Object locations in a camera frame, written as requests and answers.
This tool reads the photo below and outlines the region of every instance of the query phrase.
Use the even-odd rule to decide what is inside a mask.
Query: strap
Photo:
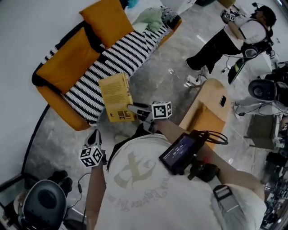
[[[212,188],[212,208],[223,230],[248,229],[245,214],[232,190],[221,184],[217,177],[208,182]]]

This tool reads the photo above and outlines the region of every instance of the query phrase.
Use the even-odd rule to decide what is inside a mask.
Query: orange cushion
[[[81,28],[36,74],[67,93],[99,56]]]
[[[209,130],[221,133],[224,125],[225,121],[222,121],[202,103],[195,113],[195,116],[189,125],[188,131],[191,132],[193,129],[196,129],[198,131]],[[213,149],[215,144],[209,142],[206,143],[211,149]]]
[[[80,14],[106,48],[134,31],[119,0],[101,0],[82,10]]]
[[[73,129],[81,131],[90,127],[87,121],[77,114],[60,95],[56,94],[47,86],[36,88],[55,112]]]

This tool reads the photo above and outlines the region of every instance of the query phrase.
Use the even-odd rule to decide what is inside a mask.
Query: person
[[[271,27],[276,22],[276,16],[269,7],[262,6],[251,18],[238,16],[234,22],[226,18],[222,20],[227,25],[195,56],[186,60],[191,69],[199,71],[206,65],[209,73],[212,73],[215,63],[221,59],[222,55],[240,54],[244,43],[255,44],[265,39],[266,30],[272,31]]]
[[[199,178],[171,175],[158,157],[187,131],[169,120],[156,120],[149,134],[140,125],[135,135],[115,146],[104,179],[103,167],[91,170],[87,200],[87,229],[221,230],[212,209],[211,187]],[[199,158],[210,157],[220,169],[247,217],[247,230],[258,230],[266,206],[264,189],[251,174],[233,168],[209,146]]]

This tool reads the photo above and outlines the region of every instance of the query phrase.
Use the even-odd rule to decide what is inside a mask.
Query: black pants
[[[241,51],[234,45],[224,29],[212,37],[194,57],[187,59],[187,64],[194,70],[200,70],[207,66],[209,73],[212,73],[214,65],[223,54],[236,55]]]

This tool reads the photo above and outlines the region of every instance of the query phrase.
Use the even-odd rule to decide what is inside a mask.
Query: hand
[[[279,129],[280,129],[280,130],[283,130],[285,124],[286,124],[286,123],[284,123],[284,122],[281,121],[281,122],[280,122],[280,128],[279,128]]]
[[[280,130],[283,130],[284,125],[288,123],[288,116],[283,117],[282,120],[280,121]]]

